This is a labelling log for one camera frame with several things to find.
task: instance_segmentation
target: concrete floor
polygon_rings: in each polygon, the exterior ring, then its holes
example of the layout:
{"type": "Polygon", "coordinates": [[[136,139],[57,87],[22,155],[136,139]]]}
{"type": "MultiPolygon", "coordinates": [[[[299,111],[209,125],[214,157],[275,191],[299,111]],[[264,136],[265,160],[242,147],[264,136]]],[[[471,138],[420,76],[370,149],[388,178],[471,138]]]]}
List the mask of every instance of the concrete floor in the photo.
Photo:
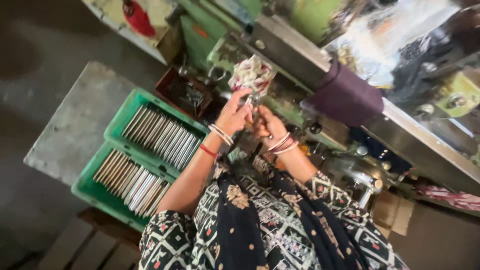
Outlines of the concrete floor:
{"type": "MultiPolygon", "coordinates": [[[[0,9],[0,269],[47,249],[87,205],[23,158],[90,60],[147,89],[166,68],[102,25],[80,0],[0,9]]],[[[480,269],[480,227],[418,206],[394,249],[413,270],[480,269]]]]}

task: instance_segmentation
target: woman's arm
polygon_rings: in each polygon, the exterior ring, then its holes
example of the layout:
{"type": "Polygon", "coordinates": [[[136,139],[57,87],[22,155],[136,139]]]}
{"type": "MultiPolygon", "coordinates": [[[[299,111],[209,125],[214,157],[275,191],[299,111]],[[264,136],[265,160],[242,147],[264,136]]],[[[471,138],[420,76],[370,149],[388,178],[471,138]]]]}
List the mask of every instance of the woman's arm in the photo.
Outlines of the woman's arm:
{"type": "MultiPolygon", "coordinates": [[[[262,138],[263,144],[267,147],[272,147],[287,134],[287,130],[283,122],[267,107],[260,106],[258,113],[260,118],[253,125],[255,133],[257,137],[262,138]]],[[[285,164],[287,171],[293,178],[302,183],[307,182],[318,171],[299,147],[294,147],[290,151],[281,153],[278,157],[285,164]]]]}
{"type": "MultiPolygon", "coordinates": [[[[240,109],[238,107],[240,98],[251,92],[251,89],[235,92],[220,113],[216,125],[227,135],[232,136],[236,131],[242,130],[245,119],[252,121],[252,106],[243,106],[240,109]]],[[[203,145],[213,153],[218,153],[222,144],[223,140],[215,132],[211,132],[203,142],[203,145]]],[[[157,213],[164,210],[173,210],[186,215],[193,215],[214,162],[215,158],[213,156],[198,148],[185,170],[165,193],[158,205],[157,213]]]]}

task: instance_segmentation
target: patterned dress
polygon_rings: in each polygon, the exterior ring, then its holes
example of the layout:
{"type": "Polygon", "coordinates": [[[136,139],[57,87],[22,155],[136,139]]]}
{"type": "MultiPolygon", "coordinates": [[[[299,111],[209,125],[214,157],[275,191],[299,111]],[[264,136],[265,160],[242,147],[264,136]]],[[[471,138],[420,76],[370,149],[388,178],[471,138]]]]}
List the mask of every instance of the patterned dress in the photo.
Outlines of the patterned dress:
{"type": "MultiPolygon", "coordinates": [[[[259,170],[267,180],[274,178],[278,173],[265,164],[256,166],[256,168],[262,168],[259,170]]],[[[228,167],[216,163],[214,180],[221,178],[221,175],[225,178],[229,177],[228,167]]],[[[250,203],[253,203],[254,208],[251,210],[255,209],[258,213],[256,226],[263,246],[259,249],[253,244],[246,245],[246,251],[240,249],[234,254],[228,254],[227,258],[241,257],[244,252],[249,250],[262,250],[267,264],[258,266],[258,270],[324,269],[325,267],[322,267],[324,264],[319,261],[318,249],[315,249],[314,241],[312,241],[315,240],[314,237],[317,233],[310,229],[307,233],[305,230],[307,226],[300,221],[302,211],[305,211],[303,204],[300,203],[301,200],[321,202],[336,216],[339,227],[343,227],[342,231],[348,235],[347,242],[351,245],[351,249],[349,247],[339,248],[322,212],[312,211],[312,215],[318,217],[325,229],[325,235],[330,237],[343,259],[349,256],[353,250],[358,251],[357,254],[364,262],[363,264],[357,262],[358,269],[408,269],[392,250],[392,246],[385,237],[375,228],[368,213],[359,209],[358,204],[352,201],[346,192],[332,185],[321,172],[318,172],[305,184],[288,179],[301,192],[304,192],[302,194],[307,194],[308,197],[305,198],[282,192],[282,190],[274,190],[271,186],[263,187],[258,184],[261,181],[257,181],[256,177],[258,178],[253,174],[238,177],[239,185],[230,184],[224,190],[226,191],[225,200],[222,200],[222,189],[218,185],[220,182],[213,181],[203,194],[193,219],[170,210],[153,216],[140,241],[142,258],[139,269],[223,269],[224,264],[219,260],[226,257],[219,256],[220,253],[225,252],[225,247],[222,248],[220,245],[222,242],[220,235],[225,234],[220,232],[221,224],[219,222],[223,221],[219,221],[218,213],[223,207],[219,204],[224,201],[223,205],[226,206],[228,203],[229,206],[232,205],[239,210],[244,210],[249,207],[250,203]]],[[[240,229],[243,228],[232,226],[230,229],[227,228],[225,233],[234,235],[240,229]]],[[[238,241],[232,241],[229,245],[237,248],[236,245],[240,245],[241,242],[242,236],[240,235],[238,241]]]]}

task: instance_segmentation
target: pink cloth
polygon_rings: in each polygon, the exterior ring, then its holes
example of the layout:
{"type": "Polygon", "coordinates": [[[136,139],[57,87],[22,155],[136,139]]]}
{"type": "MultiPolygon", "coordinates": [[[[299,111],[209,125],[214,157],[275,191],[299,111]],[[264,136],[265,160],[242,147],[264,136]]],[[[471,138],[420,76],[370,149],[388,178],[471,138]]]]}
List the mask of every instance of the pink cloth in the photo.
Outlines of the pink cloth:
{"type": "Polygon", "coordinates": [[[472,194],[465,192],[453,193],[445,188],[433,185],[418,185],[415,188],[429,198],[447,201],[457,208],[480,211],[480,197],[472,194]]]}

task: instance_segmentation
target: green plastic crate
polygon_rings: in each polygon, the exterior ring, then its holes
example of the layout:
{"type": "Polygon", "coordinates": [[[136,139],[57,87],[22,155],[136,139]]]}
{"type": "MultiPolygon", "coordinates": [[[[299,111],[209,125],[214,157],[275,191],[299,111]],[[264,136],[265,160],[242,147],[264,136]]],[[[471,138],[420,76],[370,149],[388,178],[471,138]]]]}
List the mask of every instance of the green plastic crate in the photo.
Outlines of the green plastic crate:
{"type": "Polygon", "coordinates": [[[113,143],[117,148],[128,150],[133,155],[148,161],[150,164],[153,164],[160,170],[177,178],[180,175],[180,171],[177,168],[171,166],[166,161],[162,160],[161,157],[157,156],[150,150],[145,149],[141,145],[131,142],[121,136],[121,133],[128,125],[132,117],[135,115],[137,110],[140,108],[140,106],[147,106],[149,103],[157,106],[162,114],[165,114],[172,118],[176,118],[180,122],[183,122],[184,127],[188,131],[194,133],[201,139],[205,139],[205,137],[210,132],[210,130],[206,126],[200,124],[195,120],[192,120],[190,117],[174,109],[173,107],[162,101],[160,98],[152,95],[144,89],[137,88],[129,94],[122,107],[113,118],[110,125],[108,125],[104,133],[104,138],[107,141],[113,143]]]}
{"type": "Polygon", "coordinates": [[[95,180],[93,180],[93,176],[95,175],[96,171],[100,168],[102,162],[105,160],[105,158],[107,158],[108,154],[114,148],[120,152],[123,152],[124,154],[129,155],[133,161],[143,165],[147,170],[156,176],[161,176],[170,183],[175,181],[175,178],[171,177],[165,172],[162,172],[140,157],[136,157],[129,151],[118,149],[111,143],[105,142],[87,164],[77,181],[73,184],[72,193],[82,200],[106,212],[107,214],[142,232],[150,220],[150,217],[141,218],[135,216],[135,214],[123,204],[123,199],[110,194],[103,184],[97,183],[95,180]]]}

